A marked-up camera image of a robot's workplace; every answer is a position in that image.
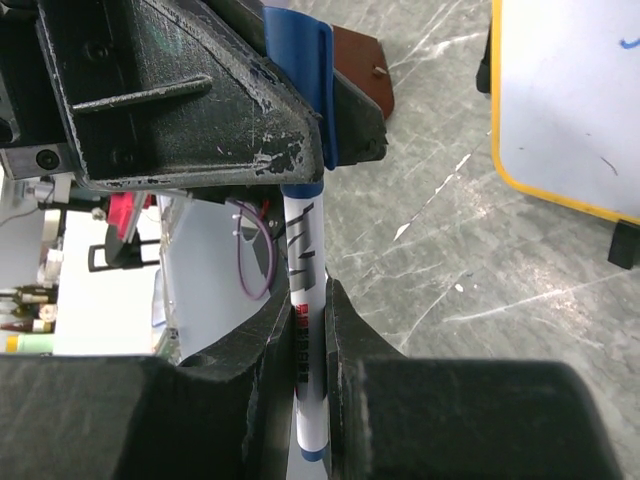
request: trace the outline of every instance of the gray floor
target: gray floor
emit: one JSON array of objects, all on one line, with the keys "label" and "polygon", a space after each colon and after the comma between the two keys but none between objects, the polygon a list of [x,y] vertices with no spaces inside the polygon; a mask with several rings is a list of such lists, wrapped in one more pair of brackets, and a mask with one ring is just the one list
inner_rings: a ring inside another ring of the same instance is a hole
[{"label": "gray floor", "polygon": [[396,94],[387,158],[327,176],[332,274],[408,355],[569,363],[640,478],[640,270],[607,263],[611,224],[495,172],[490,106],[474,89],[490,2],[309,4],[294,2],[381,40]]}]

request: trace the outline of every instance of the yellow whiteboard frame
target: yellow whiteboard frame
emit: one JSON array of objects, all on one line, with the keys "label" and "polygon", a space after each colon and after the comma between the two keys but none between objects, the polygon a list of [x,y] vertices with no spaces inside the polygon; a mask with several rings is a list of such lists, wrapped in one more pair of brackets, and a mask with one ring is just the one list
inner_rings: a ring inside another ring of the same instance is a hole
[{"label": "yellow whiteboard frame", "polygon": [[512,188],[519,192],[534,197],[542,198],[548,202],[557,203],[565,207],[579,210],[596,217],[604,218],[617,222],[618,220],[626,220],[627,222],[640,224],[640,217],[632,217],[624,215],[613,210],[590,205],[579,200],[557,195],[545,190],[525,185],[513,179],[505,170],[500,159],[500,63],[501,44],[502,44],[502,0],[493,0],[493,15],[491,26],[491,156],[493,157],[493,165],[502,179]]}]

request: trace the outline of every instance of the purple cable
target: purple cable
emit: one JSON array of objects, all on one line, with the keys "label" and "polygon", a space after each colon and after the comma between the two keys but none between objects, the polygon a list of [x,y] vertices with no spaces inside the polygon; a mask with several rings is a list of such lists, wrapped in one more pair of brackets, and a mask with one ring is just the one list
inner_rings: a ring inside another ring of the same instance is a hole
[{"label": "purple cable", "polygon": [[[237,223],[237,227],[236,227],[236,231],[237,231],[237,246],[238,246],[238,276],[240,277],[240,286],[242,287],[242,290],[244,291],[244,293],[247,295],[247,297],[249,297],[252,300],[260,300],[265,293],[267,293],[267,291],[269,290],[269,288],[271,287],[271,284],[273,283],[273,278],[275,276],[275,250],[273,248],[273,241],[271,240],[271,235],[269,234],[269,229],[267,228],[267,226],[264,224],[264,222],[260,219],[260,217],[258,216],[258,214],[256,212],[254,212],[250,207],[248,207],[247,205],[244,205],[243,203],[239,203],[236,202],[235,200],[228,200],[228,203],[238,207],[240,209],[240,214],[238,215],[238,223]],[[247,287],[247,284],[244,281],[244,276],[242,274],[242,255],[241,255],[241,251],[242,251],[242,245],[240,243],[240,237],[242,236],[242,231],[241,231],[241,223],[242,223],[242,217],[245,216],[247,218],[249,218],[250,220],[253,221],[253,223],[256,224],[256,226],[258,227],[258,229],[262,232],[262,234],[264,235],[265,240],[267,241],[267,250],[269,252],[269,267],[267,269],[267,280],[264,284],[264,287],[262,288],[262,290],[260,290],[259,293],[254,294],[253,292],[251,292],[249,290],[249,287]]]}]

